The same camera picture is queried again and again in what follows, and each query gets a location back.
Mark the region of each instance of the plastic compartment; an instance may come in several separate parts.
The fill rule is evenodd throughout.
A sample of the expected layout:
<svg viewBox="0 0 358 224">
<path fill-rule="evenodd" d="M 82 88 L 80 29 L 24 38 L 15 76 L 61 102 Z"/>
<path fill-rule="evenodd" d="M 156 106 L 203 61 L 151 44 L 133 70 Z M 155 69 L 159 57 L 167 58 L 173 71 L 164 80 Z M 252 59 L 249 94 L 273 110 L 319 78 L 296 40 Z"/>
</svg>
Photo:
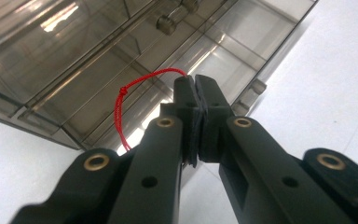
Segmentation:
<svg viewBox="0 0 358 224">
<path fill-rule="evenodd" d="M 213 77 L 235 105 L 315 4 L 204 0 L 189 14 L 180 2 L 0 0 L 0 120 L 73 148 L 118 148 L 119 87 L 167 66 Z M 166 35 L 157 22 L 170 15 Z M 172 99 L 175 78 L 130 89 L 126 135 Z"/>
</svg>

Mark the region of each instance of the red thread loop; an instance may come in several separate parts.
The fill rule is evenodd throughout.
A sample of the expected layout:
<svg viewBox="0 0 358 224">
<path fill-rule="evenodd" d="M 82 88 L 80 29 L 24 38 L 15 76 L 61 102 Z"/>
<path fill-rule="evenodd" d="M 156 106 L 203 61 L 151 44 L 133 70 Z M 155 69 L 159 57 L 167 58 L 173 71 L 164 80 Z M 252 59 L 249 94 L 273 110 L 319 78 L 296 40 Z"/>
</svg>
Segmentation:
<svg viewBox="0 0 358 224">
<path fill-rule="evenodd" d="M 128 93 L 128 88 L 135 85 L 136 83 L 142 82 L 150 77 L 155 77 L 155 76 L 158 76 L 158 75 L 166 73 L 166 72 L 176 72 L 176 73 L 179 73 L 180 75 L 182 75 L 183 77 L 187 76 L 187 74 L 184 71 L 182 71 L 178 68 L 164 68 L 164 69 L 158 70 L 156 72 L 147 74 L 143 77 L 139 77 L 139 78 L 133 80 L 126 86 L 121 87 L 120 91 L 118 92 L 118 96 L 117 96 L 116 103 L 115 103 L 115 111 L 114 111 L 115 127 L 116 127 L 118 134 L 120 135 L 121 143 L 123 144 L 123 147 L 127 151 L 130 150 L 131 147 L 127 143 L 127 139 L 124 136 L 124 133 L 123 133 L 123 130 L 121 127 L 121 120 L 122 120 L 121 106 L 123 105 L 124 96 Z"/>
<path fill-rule="evenodd" d="M 123 95 L 123 96 L 124 96 L 124 95 L 127 95 L 127 93 L 128 93 L 128 92 L 127 92 L 127 88 L 126 88 L 126 87 L 121 87 L 121 88 L 120 88 L 120 95 Z"/>
</svg>

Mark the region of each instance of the white surface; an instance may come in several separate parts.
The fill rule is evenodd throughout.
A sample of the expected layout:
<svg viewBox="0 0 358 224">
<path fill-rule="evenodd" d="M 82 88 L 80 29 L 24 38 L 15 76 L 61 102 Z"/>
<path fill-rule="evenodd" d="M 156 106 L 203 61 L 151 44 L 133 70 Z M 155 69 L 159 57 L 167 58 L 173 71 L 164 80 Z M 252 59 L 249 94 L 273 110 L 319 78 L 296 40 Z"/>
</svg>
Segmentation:
<svg viewBox="0 0 358 224">
<path fill-rule="evenodd" d="M 358 1 L 321 0 L 252 117 L 289 153 L 329 147 L 358 162 Z M 78 152 L 0 124 L 0 223 L 45 200 Z M 217 166 L 183 187 L 180 223 L 236 223 Z"/>
<path fill-rule="evenodd" d="M 45 201 L 79 153 L 0 123 L 0 224 Z"/>
</svg>

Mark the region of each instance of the hole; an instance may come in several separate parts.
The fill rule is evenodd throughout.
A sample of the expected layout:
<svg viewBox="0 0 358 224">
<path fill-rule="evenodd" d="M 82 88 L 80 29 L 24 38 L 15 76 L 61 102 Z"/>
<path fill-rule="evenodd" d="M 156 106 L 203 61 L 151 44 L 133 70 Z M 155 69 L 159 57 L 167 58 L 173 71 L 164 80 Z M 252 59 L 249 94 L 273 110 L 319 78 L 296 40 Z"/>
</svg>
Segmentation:
<svg viewBox="0 0 358 224">
<path fill-rule="evenodd" d="M 172 119 L 159 119 L 157 125 L 162 128 L 167 128 L 173 126 Z"/>
<path fill-rule="evenodd" d="M 234 123 L 242 128 L 249 128 L 252 126 L 252 122 L 248 119 L 235 119 Z"/>
<path fill-rule="evenodd" d="M 332 165 L 338 165 L 339 162 L 333 158 L 330 158 L 330 157 L 324 157 L 323 160 L 327 163 L 330 163 Z"/>
<path fill-rule="evenodd" d="M 90 165 L 100 165 L 104 162 L 104 159 L 101 158 L 101 157 L 98 157 L 98 158 L 92 158 L 90 161 L 89 161 L 89 164 Z"/>
<path fill-rule="evenodd" d="M 332 170 L 345 169 L 345 163 L 340 158 L 334 155 L 322 153 L 316 157 L 316 160 L 323 166 Z"/>
<path fill-rule="evenodd" d="M 109 157 L 102 153 L 94 154 L 84 161 L 84 168 L 88 171 L 103 169 L 109 163 Z"/>
<path fill-rule="evenodd" d="M 158 181 L 154 176 L 145 177 L 142 180 L 142 186 L 146 189 L 151 189 L 157 185 Z"/>
<path fill-rule="evenodd" d="M 289 188 L 297 188 L 298 187 L 298 181 L 290 176 L 286 176 L 282 178 L 282 182 L 284 185 L 286 185 Z"/>
<path fill-rule="evenodd" d="M 186 103 L 186 105 L 187 105 L 188 107 L 196 107 L 196 104 L 194 104 L 194 103 Z"/>
</svg>

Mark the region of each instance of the brass insert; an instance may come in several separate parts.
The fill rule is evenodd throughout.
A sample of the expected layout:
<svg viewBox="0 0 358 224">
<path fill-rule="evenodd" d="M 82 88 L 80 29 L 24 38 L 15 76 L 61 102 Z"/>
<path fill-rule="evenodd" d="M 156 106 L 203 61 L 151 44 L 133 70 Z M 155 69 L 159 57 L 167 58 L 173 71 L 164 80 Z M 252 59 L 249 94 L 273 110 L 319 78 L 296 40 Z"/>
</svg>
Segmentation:
<svg viewBox="0 0 358 224">
<path fill-rule="evenodd" d="M 173 119 L 159 119 L 157 121 L 157 125 L 161 128 L 169 128 L 173 126 L 174 122 Z"/>
<path fill-rule="evenodd" d="M 96 153 L 86 159 L 84 168 L 88 171 L 103 169 L 109 163 L 109 157 L 102 153 Z"/>
<path fill-rule="evenodd" d="M 242 127 L 242 128 L 249 128 L 252 126 L 252 122 L 248 119 L 234 119 L 235 125 Z"/>
<path fill-rule="evenodd" d="M 345 169 L 345 163 L 337 156 L 330 154 L 319 154 L 316 160 L 323 166 L 332 170 L 343 170 Z"/>
</svg>

